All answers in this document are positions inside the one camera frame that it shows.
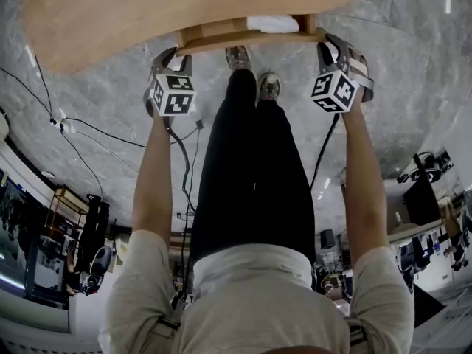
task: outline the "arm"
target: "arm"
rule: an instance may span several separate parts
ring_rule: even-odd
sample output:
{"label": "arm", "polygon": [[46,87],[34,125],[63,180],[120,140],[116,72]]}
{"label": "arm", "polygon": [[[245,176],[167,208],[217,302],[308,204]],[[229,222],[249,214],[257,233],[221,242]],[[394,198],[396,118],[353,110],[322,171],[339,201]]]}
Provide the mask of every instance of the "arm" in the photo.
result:
{"label": "arm", "polygon": [[67,248],[66,263],[67,263],[67,271],[69,273],[73,273],[74,272],[74,253],[72,253],[72,249],[70,247]]}
{"label": "arm", "polygon": [[153,128],[139,170],[133,204],[133,234],[120,276],[107,300],[99,341],[104,353],[169,353],[160,317],[171,317],[175,295],[168,246],[172,218],[170,140],[163,119]]}
{"label": "arm", "polygon": [[154,232],[169,246],[171,219],[170,140],[164,120],[154,114],[134,192],[133,231]]}
{"label": "arm", "polygon": [[343,116],[347,235],[354,285],[350,318],[363,327],[373,353],[407,353],[414,301],[389,248],[384,182],[361,112],[362,95],[359,90],[351,112]]}
{"label": "arm", "polygon": [[346,225],[353,267],[370,249],[389,246],[386,194],[381,170],[361,111],[360,88],[349,113],[347,132]]}

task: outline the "hand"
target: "hand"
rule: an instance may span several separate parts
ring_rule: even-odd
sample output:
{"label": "hand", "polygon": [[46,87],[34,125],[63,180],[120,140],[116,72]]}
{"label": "hand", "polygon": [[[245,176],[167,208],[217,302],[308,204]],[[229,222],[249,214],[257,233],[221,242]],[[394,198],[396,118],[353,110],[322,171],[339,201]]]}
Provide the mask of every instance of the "hand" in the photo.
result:
{"label": "hand", "polygon": [[[353,59],[355,60],[358,60],[360,61],[361,63],[363,64],[366,64],[365,60],[363,60],[359,54],[353,54]],[[353,101],[353,105],[351,106],[351,110],[350,111],[354,111],[354,112],[359,112],[361,111],[361,104],[362,104],[362,97],[364,96],[364,87],[363,86],[359,86],[359,88],[357,89],[356,93],[355,93],[355,97],[354,97],[354,101]]]}

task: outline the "white cloth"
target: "white cloth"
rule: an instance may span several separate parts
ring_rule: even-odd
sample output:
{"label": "white cloth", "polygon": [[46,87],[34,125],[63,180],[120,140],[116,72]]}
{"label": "white cloth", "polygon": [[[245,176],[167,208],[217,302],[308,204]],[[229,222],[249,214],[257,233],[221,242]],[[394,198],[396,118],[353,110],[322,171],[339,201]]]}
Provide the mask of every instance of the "white cloth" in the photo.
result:
{"label": "white cloth", "polygon": [[[174,330],[167,247],[156,234],[131,235],[100,332],[104,353],[262,353],[311,345],[333,353],[407,353],[413,298],[388,248],[366,253],[354,268],[350,318],[310,289],[310,264],[291,249],[236,246],[195,264],[195,301]],[[350,347],[351,329],[367,342]]]}
{"label": "white cloth", "polygon": [[249,30],[268,33],[299,32],[300,26],[291,15],[252,15],[246,19]]}

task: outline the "forearm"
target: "forearm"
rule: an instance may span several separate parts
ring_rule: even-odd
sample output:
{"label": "forearm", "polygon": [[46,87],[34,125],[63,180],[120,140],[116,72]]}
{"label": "forearm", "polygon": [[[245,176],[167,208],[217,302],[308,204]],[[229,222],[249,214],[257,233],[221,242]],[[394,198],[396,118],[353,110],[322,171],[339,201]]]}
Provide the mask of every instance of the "forearm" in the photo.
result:
{"label": "forearm", "polygon": [[67,262],[67,271],[69,273],[73,273],[74,272],[74,254],[72,253],[72,249],[70,249],[70,247],[67,248],[66,262]]}
{"label": "forearm", "polygon": [[163,119],[155,115],[134,192],[133,230],[155,232],[169,245],[172,219],[170,139]]}
{"label": "forearm", "polygon": [[353,265],[378,246],[388,246],[386,194],[360,105],[344,114],[347,132],[346,224]]}

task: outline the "ceiling light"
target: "ceiling light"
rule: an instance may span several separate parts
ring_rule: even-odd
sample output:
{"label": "ceiling light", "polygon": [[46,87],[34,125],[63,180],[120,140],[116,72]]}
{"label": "ceiling light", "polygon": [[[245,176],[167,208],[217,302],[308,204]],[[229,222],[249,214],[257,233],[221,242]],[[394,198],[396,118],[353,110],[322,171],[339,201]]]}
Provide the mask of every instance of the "ceiling light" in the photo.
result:
{"label": "ceiling light", "polygon": [[9,277],[4,276],[3,274],[0,274],[0,280],[3,280],[9,285],[15,286],[20,290],[24,290],[24,286],[20,282],[16,282],[15,280],[10,279]]}
{"label": "ceiling light", "polygon": [[445,0],[445,12],[447,14],[451,13],[451,0]]}

